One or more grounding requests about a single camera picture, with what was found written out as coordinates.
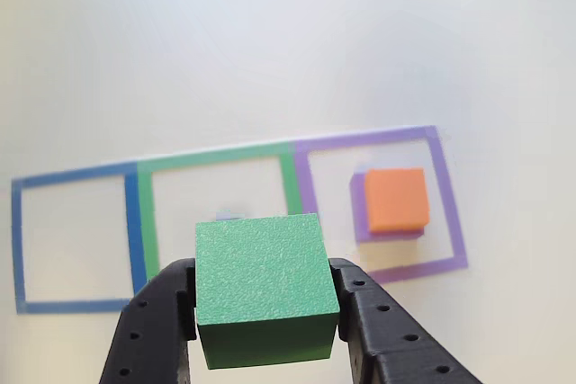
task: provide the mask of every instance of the purple square base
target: purple square base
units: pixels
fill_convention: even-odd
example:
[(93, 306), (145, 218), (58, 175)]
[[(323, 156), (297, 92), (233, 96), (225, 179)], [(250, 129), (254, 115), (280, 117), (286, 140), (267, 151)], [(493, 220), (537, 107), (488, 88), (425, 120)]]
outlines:
[(377, 130), (361, 134), (344, 135), (339, 137), (304, 139), (296, 142), (296, 153), (294, 163), (298, 176), (298, 189), (301, 195), (302, 212), (318, 213), (318, 202), (314, 192), (314, 182), (308, 161), (308, 154), (318, 150), (332, 150), (342, 147), (370, 146), (380, 144), (398, 143), (412, 141), (415, 139), (425, 139), (432, 156), (434, 171), (438, 189), (442, 197), (444, 214), (448, 230), (450, 232), (450, 243), (454, 255), (443, 260), (429, 261), (413, 265), (392, 267), (391, 269), (381, 269), (369, 272), (370, 276), (378, 283), (403, 281), (407, 279), (420, 278), (441, 272), (448, 272), (456, 269), (468, 267), (466, 248), (458, 218), (458, 210), (450, 175), (442, 144), (436, 127), (434, 126), (414, 126), (393, 130)]
[(366, 208), (365, 173), (356, 173), (350, 180), (350, 198), (354, 217), (354, 232), (358, 244), (368, 242), (390, 242), (394, 240), (416, 240), (422, 237), (424, 229), (413, 231), (393, 231), (374, 234), (368, 228), (368, 209)]

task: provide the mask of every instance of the purple tape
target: purple tape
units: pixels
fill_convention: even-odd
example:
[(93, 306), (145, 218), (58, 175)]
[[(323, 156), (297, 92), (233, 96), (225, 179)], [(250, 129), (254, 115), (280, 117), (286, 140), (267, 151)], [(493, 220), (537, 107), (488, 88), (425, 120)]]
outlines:
[(460, 219), (458, 218), (454, 192), (452, 190), (452, 184), (450, 183), (450, 175), (436, 127), (415, 126), (403, 129), (346, 135), (344, 137), (313, 138), (296, 142), (294, 160), (298, 177), (298, 188), (302, 201), (302, 212), (318, 213), (318, 202), (316, 200), (316, 194), (314, 193), (314, 183), (308, 160), (308, 154), (311, 151), (374, 144), (390, 144), (412, 141), (414, 139), (425, 139), (428, 143), (440, 196), (442, 197), (442, 204), (454, 255), (444, 260), (392, 267), (390, 269), (370, 272), (370, 276), (378, 283), (404, 281), (468, 267), (464, 237), (462, 235)]
[(368, 228), (368, 209), (366, 208), (365, 173), (356, 173), (350, 180), (350, 198), (354, 217), (356, 242), (390, 242), (394, 240), (416, 240), (424, 235), (424, 229), (413, 231), (394, 231), (385, 234), (373, 234)]

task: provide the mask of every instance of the green cube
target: green cube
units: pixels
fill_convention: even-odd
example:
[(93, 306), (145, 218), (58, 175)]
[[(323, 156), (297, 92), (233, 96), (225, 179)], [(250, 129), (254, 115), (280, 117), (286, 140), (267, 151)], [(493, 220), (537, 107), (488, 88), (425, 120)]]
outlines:
[(196, 318), (209, 369), (327, 359), (338, 312), (315, 214), (196, 226)]

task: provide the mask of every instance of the orange cube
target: orange cube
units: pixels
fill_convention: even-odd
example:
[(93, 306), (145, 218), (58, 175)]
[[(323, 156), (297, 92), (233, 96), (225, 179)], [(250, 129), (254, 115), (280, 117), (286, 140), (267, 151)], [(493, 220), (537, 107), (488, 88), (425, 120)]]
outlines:
[(422, 168), (370, 170), (364, 188), (371, 233), (416, 231), (430, 221)]

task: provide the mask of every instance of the green square outline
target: green square outline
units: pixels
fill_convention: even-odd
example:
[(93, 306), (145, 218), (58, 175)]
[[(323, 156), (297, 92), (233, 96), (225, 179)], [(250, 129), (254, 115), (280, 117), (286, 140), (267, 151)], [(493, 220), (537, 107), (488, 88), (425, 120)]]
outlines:
[(289, 215), (297, 215), (302, 213), (302, 197), (296, 177), (295, 152), (295, 142), (289, 141), (200, 151), (186, 155), (164, 156), (138, 161), (139, 210), (147, 280), (151, 280), (160, 272), (156, 218), (154, 216), (154, 192), (152, 190), (153, 173), (156, 171), (175, 170), (197, 165), (220, 164), (245, 159), (277, 156), (282, 172), (286, 209)]

